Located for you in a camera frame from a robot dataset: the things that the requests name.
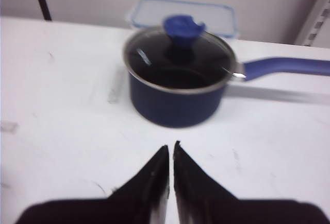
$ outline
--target saucepan handle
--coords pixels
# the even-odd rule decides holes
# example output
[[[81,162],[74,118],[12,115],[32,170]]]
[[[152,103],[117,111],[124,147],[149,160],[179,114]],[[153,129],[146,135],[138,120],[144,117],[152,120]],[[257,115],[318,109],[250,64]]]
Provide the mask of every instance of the saucepan handle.
[[[244,64],[245,81],[275,72],[330,76],[330,61],[303,58],[266,58]]]

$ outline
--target blue saucepan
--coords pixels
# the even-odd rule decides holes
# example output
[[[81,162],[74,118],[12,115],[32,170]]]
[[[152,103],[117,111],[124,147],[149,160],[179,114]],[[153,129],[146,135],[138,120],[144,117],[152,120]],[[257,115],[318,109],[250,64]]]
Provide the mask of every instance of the blue saucepan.
[[[231,47],[178,15],[144,29],[124,47],[130,96],[136,110],[167,127],[187,127],[210,117],[232,77],[249,81],[275,73],[330,76],[330,61],[266,58],[239,64]]]

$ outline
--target pot lid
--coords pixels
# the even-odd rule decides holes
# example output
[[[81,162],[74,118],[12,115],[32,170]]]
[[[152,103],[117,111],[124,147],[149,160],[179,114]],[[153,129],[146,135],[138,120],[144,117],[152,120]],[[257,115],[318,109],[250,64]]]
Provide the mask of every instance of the pot lid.
[[[191,16],[172,16],[163,27],[141,30],[124,48],[133,76],[171,93],[209,92],[221,87],[235,70],[231,48],[204,31]]]
[[[238,35],[233,8],[222,4],[195,3],[177,0],[139,0],[128,21],[137,28],[161,26],[173,15],[190,15],[206,30],[225,38]]]

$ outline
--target white table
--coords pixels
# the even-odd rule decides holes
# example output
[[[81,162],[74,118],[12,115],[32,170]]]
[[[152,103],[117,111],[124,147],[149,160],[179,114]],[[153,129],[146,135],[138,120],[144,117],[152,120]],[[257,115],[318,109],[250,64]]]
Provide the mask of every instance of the white table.
[[[209,120],[170,129],[135,111],[127,73],[118,84],[132,30],[1,23],[1,119],[17,124],[1,133],[1,223],[34,203],[108,196],[160,146],[172,153],[176,140],[235,196],[311,202],[330,217],[330,77],[279,73],[233,82]],[[330,59],[330,49],[230,44],[240,61]],[[109,103],[111,88],[117,101]],[[172,166],[167,223],[178,223]]]

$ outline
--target lid knob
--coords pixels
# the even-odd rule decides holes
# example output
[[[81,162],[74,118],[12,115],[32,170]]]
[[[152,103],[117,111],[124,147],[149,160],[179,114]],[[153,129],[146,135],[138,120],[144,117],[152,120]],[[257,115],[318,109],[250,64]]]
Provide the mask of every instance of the lid knob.
[[[190,15],[173,15],[163,22],[166,34],[175,46],[189,48],[205,30],[205,24],[196,24]]]

